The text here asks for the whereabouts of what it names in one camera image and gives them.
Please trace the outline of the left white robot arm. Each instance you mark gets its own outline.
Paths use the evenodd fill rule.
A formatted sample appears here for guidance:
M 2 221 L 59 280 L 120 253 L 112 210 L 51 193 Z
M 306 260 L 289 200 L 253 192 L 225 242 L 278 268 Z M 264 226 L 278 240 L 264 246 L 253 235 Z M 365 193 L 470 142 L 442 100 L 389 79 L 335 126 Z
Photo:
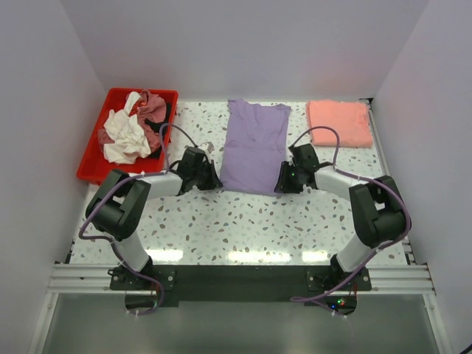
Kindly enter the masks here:
M 111 276 L 119 281 L 137 278 L 157 282 L 153 261 L 136 233 L 145 204 L 150 199 L 183 195 L 193 189 L 222 187 L 215 163 L 198 147 L 189 147 L 167 170 L 129 174 L 112 170 L 86 208 L 79 231 L 82 240 L 105 240 L 119 260 Z

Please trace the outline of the lavender t-shirt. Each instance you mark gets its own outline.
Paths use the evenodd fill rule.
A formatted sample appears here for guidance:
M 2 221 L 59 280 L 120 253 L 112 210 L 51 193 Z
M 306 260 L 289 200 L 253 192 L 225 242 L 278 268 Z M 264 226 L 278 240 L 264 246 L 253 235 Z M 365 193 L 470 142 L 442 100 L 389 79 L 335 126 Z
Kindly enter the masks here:
M 291 107 L 229 100 L 229 122 L 223 147 L 220 180 L 232 192 L 275 195 L 286 157 Z

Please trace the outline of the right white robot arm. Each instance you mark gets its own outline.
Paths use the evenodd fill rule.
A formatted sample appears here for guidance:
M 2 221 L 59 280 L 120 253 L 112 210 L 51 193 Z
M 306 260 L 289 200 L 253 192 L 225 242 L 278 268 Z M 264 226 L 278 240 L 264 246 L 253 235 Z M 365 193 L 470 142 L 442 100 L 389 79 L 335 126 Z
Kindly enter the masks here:
M 411 218 L 390 176 L 367 178 L 320 162 L 310 144 L 290 146 L 292 158 L 283 162 L 274 191 L 300 194 L 305 187 L 330 192 L 350 202 L 355 235 L 331 257 L 325 280 L 337 285 L 361 270 L 377 250 L 398 241 L 411 229 Z

